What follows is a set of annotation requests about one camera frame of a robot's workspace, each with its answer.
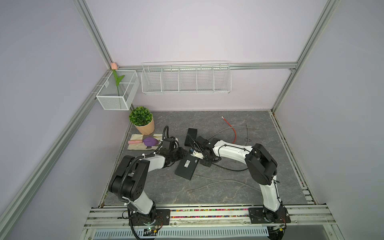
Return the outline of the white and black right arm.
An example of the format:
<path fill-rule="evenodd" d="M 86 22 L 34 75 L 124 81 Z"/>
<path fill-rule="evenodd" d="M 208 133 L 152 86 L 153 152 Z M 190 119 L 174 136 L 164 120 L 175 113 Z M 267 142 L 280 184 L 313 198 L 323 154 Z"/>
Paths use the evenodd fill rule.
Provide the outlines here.
<path fill-rule="evenodd" d="M 252 179 L 259 184 L 263 196 L 263 208 L 258 217 L 267 223 L 291 222 L 288 210 L 279 196 L 278 164 L 263 145 L 241 146 L 218 139 L 209 141 L 200 136 L 189 142 L 194 151 L 201 153 L 203 159 L 212 164 L 222 158 L 245 164 Z"/>

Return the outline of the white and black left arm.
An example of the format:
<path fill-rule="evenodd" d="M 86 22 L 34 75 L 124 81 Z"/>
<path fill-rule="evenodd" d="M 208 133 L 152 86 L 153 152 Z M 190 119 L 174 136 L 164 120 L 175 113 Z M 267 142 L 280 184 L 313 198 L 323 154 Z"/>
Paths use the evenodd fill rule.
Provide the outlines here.
<path fill-rule="evenodd" d="M 178 140 L 169 135 L 169 126 L 165 126 L 161 143 L 153 153 L 123 157 L 108 190 L 126 204 L 128 218 L 133 219 L 134 224 L 154 224 L 158 217 L 155 202 L 144 192 L 148 173 L 171 167 L 186 155 L 187 151 L 180 146 Z"/>

